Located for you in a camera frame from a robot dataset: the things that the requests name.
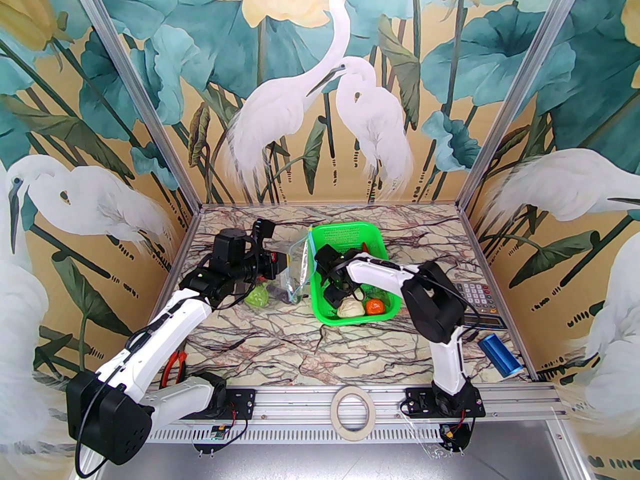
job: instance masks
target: gray metal floor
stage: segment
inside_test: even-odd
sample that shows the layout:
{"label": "gray metal floor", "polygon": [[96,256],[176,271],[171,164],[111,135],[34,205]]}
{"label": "gray metal floor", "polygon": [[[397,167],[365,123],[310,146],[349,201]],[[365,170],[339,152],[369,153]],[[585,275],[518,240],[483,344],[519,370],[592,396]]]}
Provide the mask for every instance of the gray metal floor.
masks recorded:
{"label": "gray metal floor", "polygon": [[100,480],[547,480],[566,475],[544,421],[477,423],[464,456],[432,459],[418,444],[231,445],[213,458],[190,445],[148,444]]}

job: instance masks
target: green fruit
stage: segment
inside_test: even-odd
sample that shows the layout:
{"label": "green fruit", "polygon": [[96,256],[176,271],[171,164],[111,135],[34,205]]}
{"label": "green fruit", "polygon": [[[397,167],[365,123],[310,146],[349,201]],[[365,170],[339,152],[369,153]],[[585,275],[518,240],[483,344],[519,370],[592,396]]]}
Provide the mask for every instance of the green fruit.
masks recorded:
{"label": "green fruit", "polygon": [[269,303],[269,292],[263,285],[256,286],[251,293],[246,296],[244,301],[249,304],[249,306],[264,308]]}

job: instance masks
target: green plastic basket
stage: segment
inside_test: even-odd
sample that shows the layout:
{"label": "green plastic basket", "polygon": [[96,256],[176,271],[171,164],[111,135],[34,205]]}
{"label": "green plastic basket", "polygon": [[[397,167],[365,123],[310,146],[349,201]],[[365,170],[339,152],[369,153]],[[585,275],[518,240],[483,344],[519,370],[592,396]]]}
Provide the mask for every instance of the green plastic basket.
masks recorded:
{"label": "green plastic basket", "polygon": [[[387,249],[382,241],[380,230],[370,222],[341,222],[339,224],[325,224],[315,227],[311,230],[311,238],[315,250],[329,244],[338,252],[345,252],[347,249],[361,249],[364,242],[368,247],[371,256],[388,260]],[[313,313],[315,317],[325,325],[355,325],[364,324],[366,322],[380,322],[381,320],[389,320],[398,314],[402,300],[397,295],[387,292],[389,304],[386,311],[381,315],[364,315],[354,318],[338,318],[334,309],[329,302],[325,300],[325,288],[321,286],[321,277],[318,272],[311,276],[311,303],[313,304]]]}

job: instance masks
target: black mounting plate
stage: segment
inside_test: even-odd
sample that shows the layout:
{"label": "black mounting plate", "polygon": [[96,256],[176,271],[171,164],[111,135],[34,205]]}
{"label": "black mounting plate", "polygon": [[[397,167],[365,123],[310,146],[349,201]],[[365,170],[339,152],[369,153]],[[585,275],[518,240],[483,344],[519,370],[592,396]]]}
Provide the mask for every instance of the black mounting plate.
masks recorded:
{"label": "black mounting plate", "polygon": [[[471,386],[473,396],[468,400],[462,400],[464,405],[465,418],[484,418],[487,415],[485,405],[480,397],[480,391],[475,386]],[[409,418],[426,419],[426,418],[452,418],[451,414],[442,414],[436,403],[434,389],[431,386],[419,386],[414,388],[406,388],[406,403],[402,409],[406,411]]]}
{"label": "black mounting plate", "polygon": [[203,410],[200,412],[194,412],[187,414],[183,420],[231,420],[233,414],[231,414],[231,408],[239,409],[240,413],[236,417],[238,421],[243,421],[246,417],[250,420],[254,417],[254,406],[256,405],[256,390],[255,389],[226,389],[226,398],[224,398],[224,412],[216,414],[212,417],[211,411]]}

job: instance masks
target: bird beak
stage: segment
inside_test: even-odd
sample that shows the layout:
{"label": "bird beak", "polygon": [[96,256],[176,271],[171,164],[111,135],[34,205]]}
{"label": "bird beak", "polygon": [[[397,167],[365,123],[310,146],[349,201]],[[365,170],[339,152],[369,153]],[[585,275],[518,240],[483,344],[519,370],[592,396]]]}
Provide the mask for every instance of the bird beak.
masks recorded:
{"label": "bird beak", "polygon": [[14,185],[9,191],[9,219],[11,221],[11,253],[16,254],[16,235],[20,221],[20,199],[18,199],[18,189],[20,185]]}
{"label": "bird beak", "polygon": [[607,199],[609,201],[615,201],[617,203],[637,204],[638,206],[640,206],[640,199],[633,199],[630,197],[609,197]]}
{"label": "bird beak", "polygon": [[338,71],[342,71],[346,69],[345,67],[336,67],[333,68],[332,70],[329,71],[329,73],[326,74],[326,76],[320,80],[320,82],[318,82],[315,87],[313,87],[313,89],[311,89],[308,93],[306,93],[307,96],[309,96],[311,93],[317,91],[318,89],[320,89],[320,87],[322,87],[323,85],[329,83],[331,81],[331,79],[334,77],[334,75],[336,73],[338,73]]}

